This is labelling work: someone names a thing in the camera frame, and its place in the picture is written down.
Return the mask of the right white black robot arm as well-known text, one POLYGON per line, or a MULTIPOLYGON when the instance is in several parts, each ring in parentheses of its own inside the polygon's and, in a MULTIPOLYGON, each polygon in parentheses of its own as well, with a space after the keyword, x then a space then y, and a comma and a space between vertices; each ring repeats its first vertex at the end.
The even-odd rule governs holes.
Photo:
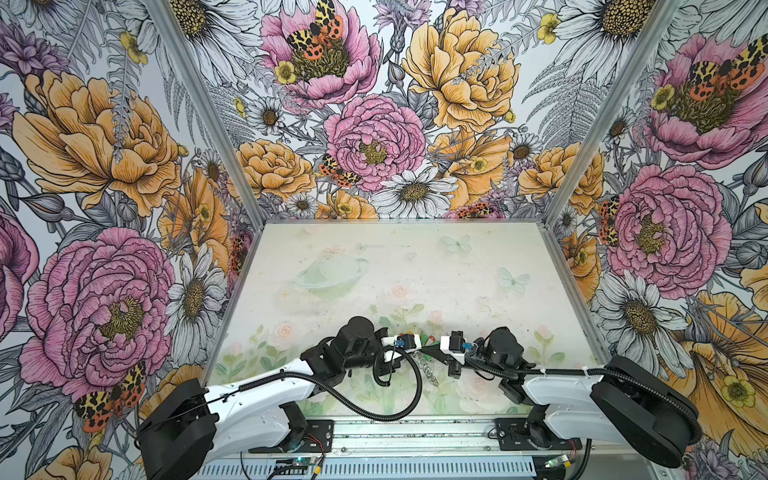
POLYGON ((590 441, 627 445, 656 465, 681 466, 686 449, 703 437, 698 409, 631 359, 602 367, 557 369, 525 359, 524 347, 506 327, 469 342, 460 331, 421 348, 458 378, 466 370, 497 381, 524 419, 498 418, 501 449, 586 447, 590 441))

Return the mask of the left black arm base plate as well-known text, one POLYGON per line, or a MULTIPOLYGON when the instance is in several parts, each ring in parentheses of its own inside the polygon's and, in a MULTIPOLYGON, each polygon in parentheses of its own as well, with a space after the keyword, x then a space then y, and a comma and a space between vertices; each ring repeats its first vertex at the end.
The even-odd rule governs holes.
POLYGON ((329 453, 334 439, 333 420, 310 419, 303 430, 291 429, 277 446, 250 448, 250 454, 329 453))

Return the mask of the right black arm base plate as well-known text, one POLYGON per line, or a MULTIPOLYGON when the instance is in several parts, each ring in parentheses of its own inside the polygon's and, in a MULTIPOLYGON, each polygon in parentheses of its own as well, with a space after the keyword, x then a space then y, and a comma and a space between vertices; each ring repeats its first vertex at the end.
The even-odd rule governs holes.
POLYGON ((579 439, 557 437, 543 422, 529 422, 522 417, 495 418, 490 438, 501 451, 580 451, 579 439))

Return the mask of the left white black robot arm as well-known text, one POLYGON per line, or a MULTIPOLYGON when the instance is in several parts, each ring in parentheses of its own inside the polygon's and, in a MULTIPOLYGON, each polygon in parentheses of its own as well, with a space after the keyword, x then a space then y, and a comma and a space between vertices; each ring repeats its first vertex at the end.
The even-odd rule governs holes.
POLYGON ((334 336, 321 339, 298 358, 275 370, 236 383, 205 387, 192 379, 175 387, 139 426, 138 446, 149 479, 190 479, 205 463, 249 449, 290 452, 309 427, 300 402, 320 393, 374 422, 395 422, 418 405, 423 377, 412 355, 419 336, 391 336, 361 316, 351 318, 334 336), (415 393, 401 411, 369 411, 337 390, 354 369, 368 368, 382 388, 391 374, 408 364, 415 393))

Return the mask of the large metal keyring with keys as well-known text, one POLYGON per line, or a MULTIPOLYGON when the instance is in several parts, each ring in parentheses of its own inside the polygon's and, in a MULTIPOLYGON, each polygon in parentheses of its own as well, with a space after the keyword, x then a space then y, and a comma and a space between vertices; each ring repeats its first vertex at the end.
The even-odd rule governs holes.
POLYGON ((433 335, 415 334, 414 337, 419 340, 421 345, 420 349, 413 354, 415 361, 420 367, 422 374, 426 377, 428 383, 434 389, 438 389, 440 387, 440 383, 434 369, 432 368, 433 358, 422 352, 422 349, 425 346, 438 344, 438 340, 433 335))

